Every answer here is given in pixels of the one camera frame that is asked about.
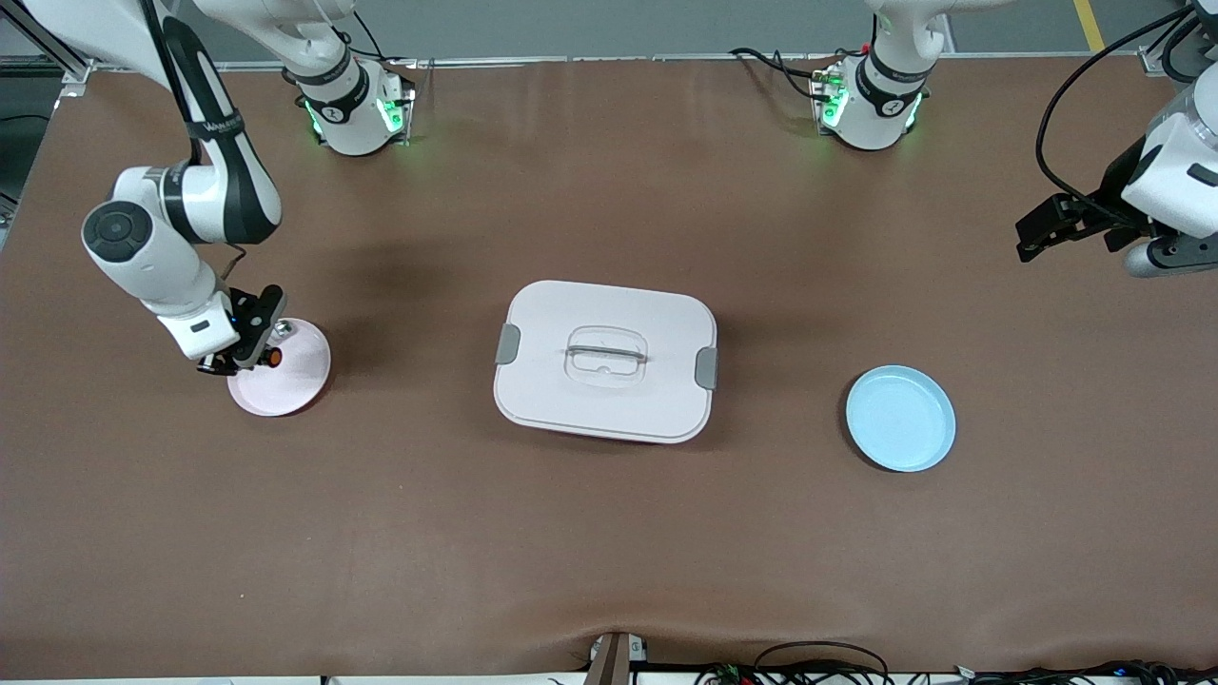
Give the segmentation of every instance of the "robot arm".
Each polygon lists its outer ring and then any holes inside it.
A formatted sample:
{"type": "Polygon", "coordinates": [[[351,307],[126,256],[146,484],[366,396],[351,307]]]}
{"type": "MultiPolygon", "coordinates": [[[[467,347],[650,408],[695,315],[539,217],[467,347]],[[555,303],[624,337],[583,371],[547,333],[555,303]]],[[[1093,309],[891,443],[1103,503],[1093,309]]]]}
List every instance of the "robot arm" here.
{"type": "Polygon", "coordinates": [[[65,43],[174,90],[211,161],[124,171],[84,222],[89,256],[157,316],[184,355],[205,358],[203,371],[231,374],[264,362],[283,291],[231,290],[191,246],[258,244],[281,217],[279,194],[199,38],[156,0],[26,5],[65,43]]]}
{"type": "MultiPolygon", "coordinates": [[[[1218,0],[1194,0],[1201,23],[1218,32],[1218,0]]],[[[1161,23],[1174,18],[1164,17],[1161,23]]],[[[1067,240],[1105,233],[1140,278],[1218,268],[1218,66],[1207,68],[1113,161],[1086,197],[1058,193],[1023,217],[1019,260],[1067,240]],[[1140,239],[1149,238],[1139,243],[1140,239]]]]}
{"type": "Polygon", "coordinates": [[[849,145],[882,150],[896,143],[922,101],[922,87],[943,54],[946,38],[932,26],[939,15],[988,10],[1013,0],[865,0],[876,15],[866,55],[851,55],[831,72],[840,83],[822,84],[821,127],[849,145]]]}
{"type": "Polygon", "coordinates": [[[342,155],[368,155],[408,135],[414,87],[359,60],[331,29],[354,0],[195,0],[213,20],[245,33],[284,62],[322,139],[342,155]]]}

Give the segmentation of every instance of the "yellow floor line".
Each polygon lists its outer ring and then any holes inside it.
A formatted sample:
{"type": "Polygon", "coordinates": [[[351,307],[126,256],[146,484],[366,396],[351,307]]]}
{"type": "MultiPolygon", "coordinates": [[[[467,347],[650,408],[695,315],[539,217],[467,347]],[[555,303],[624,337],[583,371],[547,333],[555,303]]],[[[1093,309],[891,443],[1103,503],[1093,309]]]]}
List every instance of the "yellow floor line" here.
{"type": "Polygon", "coordinates": [[[1095,12],[1091,10],[1090,0],[1074,0],[1074,11],[1078,13],[1078,23],[1083,24],[1083,35],[1086,37],[1086,46],[1093,52],[1104,50],[1104,37],[1100,35],[1100,24],[1095,21],[1095,12]]]}

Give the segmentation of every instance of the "black cable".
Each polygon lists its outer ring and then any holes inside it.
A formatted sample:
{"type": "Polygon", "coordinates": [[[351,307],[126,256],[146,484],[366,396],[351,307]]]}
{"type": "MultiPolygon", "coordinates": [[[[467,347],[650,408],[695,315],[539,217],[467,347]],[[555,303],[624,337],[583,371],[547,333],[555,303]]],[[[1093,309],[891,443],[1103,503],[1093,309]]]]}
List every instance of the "black cable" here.
{"type": "Polygon", "coordinates": [[[44,122],[49,122],[51,121],[51,117],[48,117],[46,115],[16,115],[12,117],[0,118],[0,123],[15,122],[17,119],[43,119],[44,122]]]}
{"type": "Polygon", "coordinates": [[[767,650],[762,650],[761,653],[758,655],[755,659],[753,659],[753,668],[755,670],[761,664],[761,659],[764,659],[769,655],[772,655],[775,652],[781,652],[783,650],[794,650],[798,647],[834,647],[838,650],[849,650],[851,652],[859,652],[860,655],[867,655],[868,657],[876,659],[876,662],[883,669],[884,675],[885,676],[888,675],[888,662],[885,662],[884,658],[877,655],[876,652],[872,652],[866,647],[860,647],[857,645],[851,645],[849,642],[836,642],[833,640],[803,640],[799,642],[783,642],[782,645],[775,645],[767,650]]]}
{"type": "MultiPolygon", "coordinates": [[[[152,34],[152,45],[156,48],[157,57],[161,59],[161,68],[164,69],[164,78],[169,82],[169,91],[173,93],[173,100],[178,104],[178,111],[181,112],[181,119],[186,123],[191,123],[190,106],[186,104],[186,95],[181,88],[181,80],[178,78],[178,68],[173,63],[173,57],[169,56],[169,49],[164,44],[164,32],[161,30],[161,18],[156,13],[156,7],[152,5],[153,0],[140,0],[140,9],[144,10],[144,21],[147,23],[149,33],[152,34]]],[[[203,160],[203,146],[199,143],[199,139],[190,139],[190,166],[196,166],[203,160]]]]}
{"type": "Polygon", "coordinates": [[[334,24],[330,24],[330,30],[333,30],[334,34],[339,37],[339,40],[341,40],[347,48],[350,48],[352,52],[354,52],[356,55],[364,56],[364,57],[371,57],[371,59],[376,60],[378,62],[392,62],[393,60],[408,60],[409,59],[409,57],[402,57],[402,56],[389,56],[389,55],[385,55],[385,52],[381,51],[380,43],[376,40],[376,37],[373,35],[371,29],[368,28],[368,23],[364,22],[364,18],[359,16],[359,12],[352,12],[352,15],[356,17],[356,21],[359,22],[359,27],[364,29],[364,35],[368,37],[368,40],[371,41],[373,49],[375,50],[375,52],[369,52],[368,50],[359,50],[358,48],[352,48],[352,45],[351,45],[351,43],[352,43],[351,34],[347,33],[347,32],[345,32],[345,30],[340,30],[339,27],[336,27],[334,24]]]}
{"type": "Polygon", "coordinates": [[[238,262],[240,262],[241,260],[244,260],[245,256],[250,254],[250,252],[247,252],[245,250],[245,247],[242,247],[242,246],[240,246],[240,245],[238,245],[235,243],[225,243],[225,245],[228,245],[229,247],[233,247],[234,250],[236,250],[238,254],[236,254],[235,257],[233,257],[231,260],[229,260],[229,263],[224,267],[224,272],[220,273],[220,280],[227,279],[229,277],[229,274],[233,273],[233,267],[235,267],[238,262]]]}
{"type": "Polygon", "coordinates": [[[777,69],[780,72],[781,71],[786,71],[786,72],[788,72],[788,73],[790,73],[793,76],[798,76],[800,78],[812,78],[812,72],[805,72],[803,69],[793,69],[793,68],[789,68],[789,67],[787,67],[784,69],[778,62],[775,62],[770,57],[766,57],[765,55],[762,55],[761,52],[758,52],[756,50],[754,50],[752,48],[737,48],[736,50],[731,50],[727,54],[728,55],[736,55],[737,57],[739,57],[741,55],[748,55],[750,57],[756,57],[762,65],[770,67],[771,69],[777,69]]]}
{"type": "Polygon", "coordinates": [[[1163,44],[1163,52],[1158,59],[1160,63],[1163,66],[1163,73],[1180,83],[1192,83],[1194,80],[1197,80],[1197,77],[1180,73],[1180,71],[1172,65],[1172,50],[1175,50],[1175,48],[1199,26],[1201,26],[1201,20],[1199,17],[1192,17],[1180,24],[1180,28],[1175,29],[1172,33],[1172,37],[1167,39],[1167,43],[1163,44]]]}
{"type": "Polygon", "coordinates": [[[799,93],[804,98],[808,98],[809,100],[815,100],[817,102],[828,102],[829,101],[828,95],[821,95],[820,93],[810,93],[810,91],[804,90],[803,88],[800,88],[799,84],[795,83],[795,79],[792,76],[790,69],[787,68],[787,62],[782,61],[782,54],[778,52],[777,50],[773,51],[773,59],[777,60],[778,67],[782,69],[782,73],[786,74],[786,77],[787,77],[787,83],[789,83],[790,87],[795,89],[795,93],[799,93]]]}
{"type": "Polygon", "coordinates": [[[1049,122],[1054,116],[1054,111],[1057,108],[1057,102],[1060,102],[1062,96],[1066,95],[1066,91],[1069,90],[1072,85],[1074,85],[1074,82],[1077,82],[1084,73],[1086,73],[1088,69],[1095,66],[1096,62],[1107,57],[1116,50],[1119,50],[1124,45],[1133,43],[1138,38],[1146,35],[1147,33],[1155,30],[1161,26],[1168,24],[1175,21],[1177,18],[1188,15],[1191,11],[1192,9],[1188,5],[1180,7],[1179,10],[1175,10],[1174,12],[1170,12],[1158,20],[1155,20],[1151,23],[1134,30],[1133,33],[1122,37],[1116,43],[1108,45],[1104,50],[1100,50],[1099,52],[1093,55],[1088,61],[1083,62],[1080,67],[1074,69],[1074,73],[1069,74],[1069,77],[1057,89],[1057,93],[1054,93],[1054,96],[1049,100],[1049,105],[1045,107],[1044,116],[1041,116],[1040,118],[1040,128],[1037,130],[1037,166],[1040,167],[1040,173],[1045,174],[1045,178],[1052,182],[1054,185],[1071,194],[1079,202],[1083,202],[1091,210],[1095,210],[1096,212],[1100,212],[1101,215],[1123,225],[1135,225],[1135,223],[1132,219],[1129,219],[1129,217],[1124,217],[1118,212],[1114,212],[1100,205],[1095,200],[1091,200],[1085,194],[1083,194],[1071,184],[1066,183],[1065,179],[1062,179],[1060,176],[1054,173],[1051,168],[1049,168],[1049,163],[1045,161],[1045,133],[1049,130],[1049,122]]]}
{"type": "Polygon", "coordinates": [[[780,52],[777,50],[773,51],[773,60],[771,60],[770,57],[766,57],[765,55],[762,55],[761,52],[758,52],[756,50],[754,50],[752,48],[737,48],[736,50],[732,50],[731,52],[728,52],[728,55],[736,55],[737,57],[739,57],[741,55],[749,55],[752,57],[756,57],[765,66],[767,66],[767,67],[770,67],[772,69],[781,71],[783,73],[783,76],[787,77],[787,83],[789,83],[790,87],[794,88],[795,91],[799,93],[800,95],[803,95],[804,98],[808,98],[809,100],[816,100],[817,102],[828,102],[828,98],[827,96],[821,95],[818,93],[810,93],[808,90],[804,90],[798,83],[795,83],[795,77],[797,76],[800,77],[800,78],[812,78],[812,72],[805,72],[803,69],[793,69],[793,68],[788,67],[787,62],[784,62],[783,59],[782,59],[782,52],[780,52]]]}
{"type": "Polygon", "coordinates": [[[376,51],[376,57],[384,62],[385,52],[380,49],[380,43],[376,41],[376,37],[373,35],[371,29],[368,28],[368,23],[365,23],[364,18],[359,16],[359,12],[351,12],[351,13],[356,17],[356,21],[359,22],[359,28],[364,29],[364,35],[367,35],[368,40],[371,41],[373,50],[376,51]]]}
{"type": "Polygon", "coordinates": [[[1172,32],[1175,30],[1175,28],[1184,22],[1184,18],[1185,17],[1180,17],[1175,20],[1175,23],[1163,29],[1163,33],[1158,34],[1158,38],[1155,39],[1155,43],[1151,43],[1150,45],[1146,46],[1146,51],[1150,52],[1155,48],[1158,48],[1158,44],[1162,43],[1163,39],[1167,38],[1168,35],[1172,35],[1172,32]]]}

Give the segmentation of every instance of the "lid handle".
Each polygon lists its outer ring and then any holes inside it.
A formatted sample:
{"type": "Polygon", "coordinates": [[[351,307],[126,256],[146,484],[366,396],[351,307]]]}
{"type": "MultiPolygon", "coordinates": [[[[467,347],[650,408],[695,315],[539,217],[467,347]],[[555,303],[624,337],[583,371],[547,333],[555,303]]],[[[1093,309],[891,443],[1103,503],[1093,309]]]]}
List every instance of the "lid handle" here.
{"type": "Polygon", "coordinates": [[[579,355],[581,352],[592,352],[596,355],[616,355],[620,357],[630,357],[639,362],[647,361],[647,355],[637,350],[621,350],[618,347],[600,347],[597,345],[569,345],[566,347],[568,355],[579,355]]]}

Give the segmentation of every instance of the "metal bracket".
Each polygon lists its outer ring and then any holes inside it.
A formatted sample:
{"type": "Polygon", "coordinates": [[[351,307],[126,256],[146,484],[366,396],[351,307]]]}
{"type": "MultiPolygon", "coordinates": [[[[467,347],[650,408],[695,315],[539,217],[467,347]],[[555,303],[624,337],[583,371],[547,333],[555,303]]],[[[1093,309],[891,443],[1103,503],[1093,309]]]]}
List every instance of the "metal bracket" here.
{"type": "Polygon", "coordinates": [[[627,685],[631,661],[647,661],[642,637],[625,633],[602,635],[592,645],[592,665],[583,685],[627,685]]]}
{"type": "Polygon", "coordinates": [[[1153,50],[1149,46],[1141,45],[1138,48],[1138,59],[1141,60],[1142,72],[1149,77],[1166,77],[1167,72],[1163,71],[1163,63],[1160,61],[1163,57],[1163,45],[1156,45],[1153,50]]]}

